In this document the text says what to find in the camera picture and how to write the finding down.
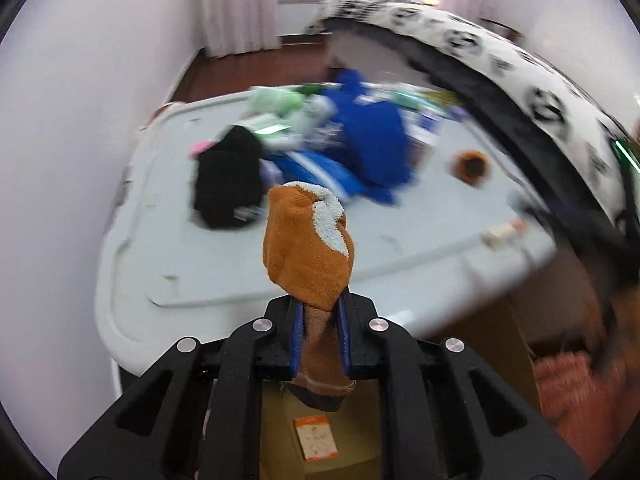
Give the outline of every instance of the orange and white label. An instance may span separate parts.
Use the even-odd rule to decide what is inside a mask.
[[[338,449],[335,447],[329,419],[324,415],[309,415],[296,418],[293,421],[293,425],[296,427],[296,433],[298,434],[306,462],[327,460],[338,456]]]

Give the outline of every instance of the black and white bedding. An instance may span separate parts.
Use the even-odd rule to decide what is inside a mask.
[[[540,173],[541,182],[577,211],[601,210],[613,222],[625,208],[610,138],[626,133],[543,60],[475,23],[407,0],[323,0],[312,30],[336,28],[376,36],[458,92],[476,118],[486,119],[485,127],[494,126],[498,137],[507,132],[498,140],[524,150],[526,160],[516,161],[534,166],[530,173]]]

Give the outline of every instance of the orange round object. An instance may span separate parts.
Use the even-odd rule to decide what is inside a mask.
[[[475,186],[489,172],[489,161],[486,156],[476,150],[468,150],[456,157],[453,174],[462,182]]]

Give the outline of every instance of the blue package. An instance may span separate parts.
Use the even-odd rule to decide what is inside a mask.
[[[342,204],[366,188],[359,179],[335,160],[316,152],[286,152],[270,159],[282,172],[286,182],[318,184],[334,192]]]

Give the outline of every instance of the pink object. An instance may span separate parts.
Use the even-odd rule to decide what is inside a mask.
[[[191,158],[196,158],[198,155],[200,155],[205,150],[208,150],[214,144],[215,141],[213,140],[201,140],[200,142],[196,142],[191,148],[189,155]]]

